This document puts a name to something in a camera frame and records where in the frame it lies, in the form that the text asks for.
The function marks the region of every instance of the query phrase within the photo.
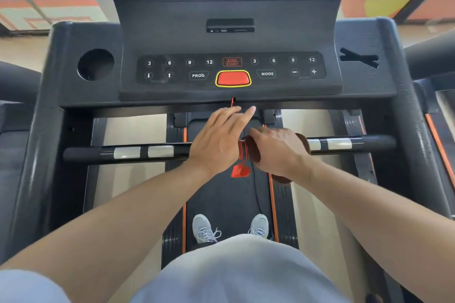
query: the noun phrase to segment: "person's left arm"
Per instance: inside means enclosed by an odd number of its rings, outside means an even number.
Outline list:
[[[0,269],[38,272],[72,302],[105,302],[145,259],[183,204],[238,159],[237,141],[254,114],[240,107],[212,114],[189,159],[155,176],[22,250]]]

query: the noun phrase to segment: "person's right hand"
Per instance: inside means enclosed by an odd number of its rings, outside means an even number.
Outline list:
[[[261,154],[256,166],[277,176],[290,180],[296,173],[305,170],[305,164],[311,161],[299,137],[290,129],[258,127],[251,128],[250,135],[258,145]]]

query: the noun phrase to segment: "person's left hand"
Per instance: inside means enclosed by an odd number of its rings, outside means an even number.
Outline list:
[[[210,116],[190,148],[189,162],[194,162],[215,176],[238,160],[238,138],[253,117],[256,107],[244,114],[241,107],[222,108]]]

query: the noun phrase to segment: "hand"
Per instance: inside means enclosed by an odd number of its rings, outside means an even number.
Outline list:
[[[251,128],[250,135],[261,154],[261,160],[255,164],[267,173],[293,180],[296,173],[305,170],[305,163],[311,161],[299,137],[290,129]]]
[[[253,117],[256,107],[244,114],[241,107],[222,108],[210,116],[190,148],[189,162],[197,163],[213,177],[238,160],[238,138]]]

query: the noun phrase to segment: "person's right arm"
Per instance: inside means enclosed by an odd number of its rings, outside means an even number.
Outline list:
[[[252,129],[266,172],[305,187],[363,248],[424,302],[455,297],[455,222],[311,157],[288,129]]]

